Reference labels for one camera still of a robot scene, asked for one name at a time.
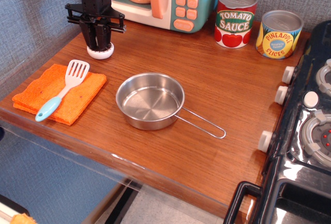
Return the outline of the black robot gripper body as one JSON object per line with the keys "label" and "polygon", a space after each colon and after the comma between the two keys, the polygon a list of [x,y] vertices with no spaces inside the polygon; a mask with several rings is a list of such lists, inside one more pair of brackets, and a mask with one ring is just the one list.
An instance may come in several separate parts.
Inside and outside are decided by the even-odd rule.
{"label": "black robot gripper body", "polygon": [[105,21],[111,31],[125,33],[125,15],[112,8],[112,0],[81,0],[80,4],[66,4],[69,23],[96,24]]}

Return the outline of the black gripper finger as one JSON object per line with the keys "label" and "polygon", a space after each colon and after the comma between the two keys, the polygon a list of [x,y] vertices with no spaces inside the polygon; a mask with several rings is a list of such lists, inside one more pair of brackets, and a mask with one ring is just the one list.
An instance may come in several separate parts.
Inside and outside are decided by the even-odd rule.
{"label": "black gripper finger", "polygon": [[79,21],[79,26],[81,28],[86,45],[91,50],[97,50],[98,46],[96,41],[96,30],[93,24],[84,21]]}
{"label": "black gripper finger", "polygon": [[107,25],[98,24],[96,27],[96,37],[99,51],[105,51],[110,48],[111,29]]}

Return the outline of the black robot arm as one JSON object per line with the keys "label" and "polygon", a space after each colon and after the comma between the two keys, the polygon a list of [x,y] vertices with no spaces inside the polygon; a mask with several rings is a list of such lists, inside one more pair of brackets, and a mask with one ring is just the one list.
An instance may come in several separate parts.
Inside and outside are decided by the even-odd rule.
{"label": "black robot arm", "polygon": [[93,52],[111,48],[111,33],[124,33],[125,15],[112,8],[112,0],[81,0],[80,4],[66,4],[69,23],[77,24],[87,47]]}

